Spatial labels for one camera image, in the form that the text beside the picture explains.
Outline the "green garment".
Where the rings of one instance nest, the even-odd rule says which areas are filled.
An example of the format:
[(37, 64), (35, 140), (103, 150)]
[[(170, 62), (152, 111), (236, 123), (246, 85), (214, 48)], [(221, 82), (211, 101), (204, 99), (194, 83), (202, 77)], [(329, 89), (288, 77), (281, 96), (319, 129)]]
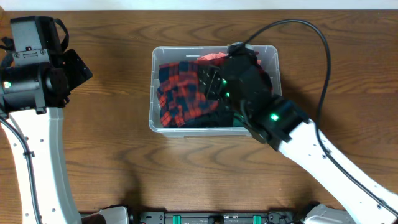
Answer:
[(233, 119), (233, 127), (243, 127), (243, 123), (241, 120), (238, 120), (236, 118)]

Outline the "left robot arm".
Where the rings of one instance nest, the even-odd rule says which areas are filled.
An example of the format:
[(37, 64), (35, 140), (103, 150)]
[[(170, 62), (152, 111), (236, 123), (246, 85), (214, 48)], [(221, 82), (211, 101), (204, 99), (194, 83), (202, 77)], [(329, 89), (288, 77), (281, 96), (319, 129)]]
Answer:
[(60, 19), (11, 19), (3, 38), (1, 125), (14, 158), (23, 223), (128, 223), (126, 207), (93, 214), (76, 208), (63, 151), (63, 109), (73, 89), (92, 77), (78, 54), (60, 38)]

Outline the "black garment with strap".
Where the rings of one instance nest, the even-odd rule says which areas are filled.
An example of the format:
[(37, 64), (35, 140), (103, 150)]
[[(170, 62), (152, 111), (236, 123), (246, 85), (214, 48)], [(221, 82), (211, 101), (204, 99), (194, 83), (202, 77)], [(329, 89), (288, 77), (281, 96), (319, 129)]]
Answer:
[(182, 128), (222, 128), (232, 127), (234, 113), (225, 109), (217, 109), (195, 119), (186, 121)]

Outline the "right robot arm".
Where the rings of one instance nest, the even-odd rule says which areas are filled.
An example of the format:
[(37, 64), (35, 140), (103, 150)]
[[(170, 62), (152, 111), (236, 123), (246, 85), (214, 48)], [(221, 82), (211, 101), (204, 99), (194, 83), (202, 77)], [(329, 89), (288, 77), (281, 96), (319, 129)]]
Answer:
[(254, 55), (200, 60), (198, 79), (212, 99), (237, 110), (252, 137), (316, 179), (355, 223), (397, 223), (397, 194), (372, 180), (293, 101), (275, 94)]

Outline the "pink garment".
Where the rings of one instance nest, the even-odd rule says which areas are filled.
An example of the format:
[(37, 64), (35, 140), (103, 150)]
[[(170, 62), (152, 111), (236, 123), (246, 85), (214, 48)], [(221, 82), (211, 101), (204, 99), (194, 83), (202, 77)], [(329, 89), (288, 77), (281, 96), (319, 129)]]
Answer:
[(210, 53), (204, 56), (199, 57), (198, 59), (193, 61), (195, 65), (216, 65), (221, 66), (224, 64), (238, 64), (238, 65), (260, 65), (261, 60), (256, 58), (256, 55), (249, 54), (237, 54), (230, 55), (223, 52), (218, 53)]

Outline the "red plaid flannel garment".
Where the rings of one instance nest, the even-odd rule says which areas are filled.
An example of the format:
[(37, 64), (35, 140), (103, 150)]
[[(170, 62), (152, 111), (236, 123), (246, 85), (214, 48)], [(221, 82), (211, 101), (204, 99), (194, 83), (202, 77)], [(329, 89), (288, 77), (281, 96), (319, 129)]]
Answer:
[(222, 108), (221, 101), (207, 100), (198, 89), (198, 66), (191, 61), (159, 66), (160, 122), (165, 128), (181, 128), (186, 121)]

